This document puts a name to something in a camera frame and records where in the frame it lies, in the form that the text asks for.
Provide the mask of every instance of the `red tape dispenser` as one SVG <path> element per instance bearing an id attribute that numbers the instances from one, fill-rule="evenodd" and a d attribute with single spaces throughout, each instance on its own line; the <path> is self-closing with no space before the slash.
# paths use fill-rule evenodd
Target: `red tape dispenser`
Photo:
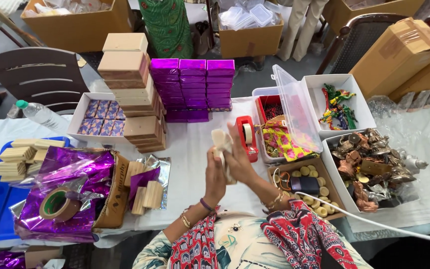
<path id="1" fill-rule="evenodd" d="M 248 159 L 254 163 L 258 160 L 257 140 L 255 138 L 255 129 L 250 116 L 242 116 L 236 119 L 238 133 L 243 148 L 247 152 Z"/>

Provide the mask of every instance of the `bracelet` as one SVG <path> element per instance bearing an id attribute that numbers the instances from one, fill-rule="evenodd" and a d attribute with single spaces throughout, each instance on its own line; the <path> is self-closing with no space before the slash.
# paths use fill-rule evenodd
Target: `bracelet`
<path id="1" fill-rule="evenodd" d="M 211 208 L 205 201 L 203 198 L 200 198 L 200 203 L 210 212 L 215 211 L 213 208 Z"/>
<path id="2" fill-rule="evenodd" d="M 275 206 L 277 204 L 279 204 L 283 200 L 283 196 L 284 196 L 284 193 L 280 192 L 279 195 L 277 196 L 277 198 L 275 198 L 275 200 L 272 203 L 270 203 L 269 205 L 264 204 L 263 202 L 261 202 L 261 204 L 264 205 L 268 210 L 273 209 L 273 208 L 275 208 Z"/>
<path id="3" fill-rule="evenodd" d="M 187 229 L 192 229 L 192 225 L 190 224 L 190 222 L 187 220 L 187 217 L 185 216 L 185 211 L 182 212 L 182 214 L 180 214 L 180 218 L 182 219 L 183 225 L 185 225 Z"/>

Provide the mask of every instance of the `chair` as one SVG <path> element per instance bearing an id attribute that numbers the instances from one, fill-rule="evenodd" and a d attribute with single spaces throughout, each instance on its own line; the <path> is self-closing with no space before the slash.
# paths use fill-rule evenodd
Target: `chair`
<path id="1" fill-rule="evenodd" d="M 340 29 L 340 35 L 331 45 L 316 75 L 324 73 L 328 64 L 335 57 L 339 46 L 343 47 L 330 74 L 349 73 L 388 26 L 405 18 L 407 17 L 391 13 L 370 13 L 352 18 L 346 26 Z"/>
<path id="2" fill-rule="evenodd" d="M 89 92 L 75 53 L 46 47 L 0 53 L 0 83 L 16 99 L 43 104 L 54 112 L 74 110 L 81 95 Z"/>

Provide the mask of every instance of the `hand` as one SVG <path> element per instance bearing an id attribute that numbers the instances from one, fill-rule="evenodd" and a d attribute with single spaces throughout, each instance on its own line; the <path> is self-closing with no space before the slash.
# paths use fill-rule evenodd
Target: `hand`
<path id="1" fill-rule="evenodd" d="M 207 151 L 207 168 L 205 170 L 205 196 L 204 201 L 213 209 L 224 197 L 226 178 L 223 173 L 222 159 L 214 156 L 215 147 Z"/>
<path id="2" fill-rule="evenodd" d="M 258 175 L 251 166 L 250 160 L 248 160 L 247 152 L 243 149 L 237 127 L 230 123 L 228 123 L 227 126 L 230 136 L 233 139 L 233 148 L 231 154 L 228 151 L 223 152 L 225 165 L 230 167 L 230 175 L 232 178 L 247 184 L 254 178 L 257 178 Z"/>

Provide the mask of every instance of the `white cable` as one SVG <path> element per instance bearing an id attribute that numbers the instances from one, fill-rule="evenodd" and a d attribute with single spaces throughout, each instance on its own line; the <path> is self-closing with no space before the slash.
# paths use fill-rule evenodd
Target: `white cable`
<path id="1" fill-rule="evenodd" d="M 349 213 L 349 212 L 346 212 L 346 211 L 344 211 L 343 209 L 341 209 L 341 208 L 339 208 L 339 207 L 337 207 L 337 206 L 334 206 L 334 205 L 332 205 L 332 204 L 330 204 L 330 203 L 327 203 L 326 201 L 323 201 L 323 200 L 321 200 L 321 199 L 319 199 L 319 198 L 313 197 L 313 196 L 311 196 L 311 195 L 309 195 L 309 194 L 302 193 L 302 192 L 295 192 L 295 193 L 296 193 L 296 194 L 305 195 L 305 196 L 309 196 L 309 197 L 311 197 L 311 198 L 313 198 L 313 199 L 315 199 L 315 200 L 318 200 L 318 201 L 320 201 L 320 202 L 322 202 L 322 203 L 324 203 L 324 204 L 328 204 L 328 205 L 330 205 L 332 208 L 335 208 L 335 209 L 337 209 L 337 210 L 339 210 L 339 211 L 343 212 L 344 214 L 346 214 L 346 215 L 348 215 L 348 216 L 350 216 L 350 217 L 353 217 L 353 218 L 355 218 L 355 219 L 358 219 L 358 220 L 360 220 L 360 221 L 364 221 L 364 222 L 366 222 L 366 223 L 373 224 L 373 225 L 376 225 L 376 226 L 382 227 L 382 228 L 384 228 L 384 229 L 388 229 L 388 230 L 391 230 L 391 231 L 395 231 L 395 232 L 398 232 L 398 233 L 401 233 L 401 234 L 410 235 L 410 236 L 414 236 L 414 237 L 418 237 L 418 238 L 422 238 L 422 239 L 430 240 L 430 235 L 422 235 L 422 234 L 418 234 L 418 233 L 415 233 L 415 232 L 405 231 L 405 230 L 402 230 L 402 229 L 398 229 L 398 228 L 394 228 L 394 227 L 391 227 L 391 226 L 387 226 L 387 225 L 384 225 L 384 224 L 381 224 L 381 223 L 377 223 L 377 222 L 374 222 L 374 221 L 371 221 L 371 220 L 367 220 L 367 219 L 364 219 L 364 218 L 362 218 L 362 217 L 359 217 L 359 216 L 356 216 L 356 215 L 354 215 L 354 214 L 351 214 L 351 213 Z"/>

